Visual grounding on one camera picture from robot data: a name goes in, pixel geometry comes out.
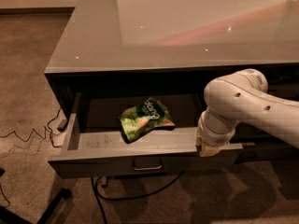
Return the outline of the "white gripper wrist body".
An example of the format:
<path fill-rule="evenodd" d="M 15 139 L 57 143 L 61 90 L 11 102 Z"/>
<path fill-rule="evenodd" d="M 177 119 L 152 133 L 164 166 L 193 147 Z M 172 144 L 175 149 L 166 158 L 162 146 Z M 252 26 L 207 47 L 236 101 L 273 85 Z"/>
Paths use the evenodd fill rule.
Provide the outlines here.
<path fill-rule="evenodd" d="M 227 145 L 234 134 L 234 119 L 227 119 L 212 110 L 206 110 L 198 120 L 196 144 L 221 147 Z"/>

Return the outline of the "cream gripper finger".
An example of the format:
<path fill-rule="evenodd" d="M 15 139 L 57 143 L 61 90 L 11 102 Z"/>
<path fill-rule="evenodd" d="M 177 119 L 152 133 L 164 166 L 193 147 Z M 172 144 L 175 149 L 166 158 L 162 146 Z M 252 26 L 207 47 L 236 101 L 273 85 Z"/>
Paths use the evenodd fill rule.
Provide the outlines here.
<path fill-rule="evenodd" d="M 196 138 L 196 147 L 200 157 L 214 157 L 221 152 L 218 147 L 208 145 L 201 137 Z"/>

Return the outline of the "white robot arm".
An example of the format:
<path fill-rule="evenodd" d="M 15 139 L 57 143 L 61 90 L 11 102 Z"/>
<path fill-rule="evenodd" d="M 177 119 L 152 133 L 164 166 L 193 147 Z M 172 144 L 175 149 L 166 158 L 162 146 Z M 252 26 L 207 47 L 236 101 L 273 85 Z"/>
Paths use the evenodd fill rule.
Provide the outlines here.
<path fill-rule="evenodd" d="M 299 103 L 267 93 L 268 83 L 258 70 L 245 69 L 217 77 L 205 86 L 206 111 L 198 120 L 199 155 L 213 157 L 230 144 L 243 122 L 293 147 L 299 147 Z"/>

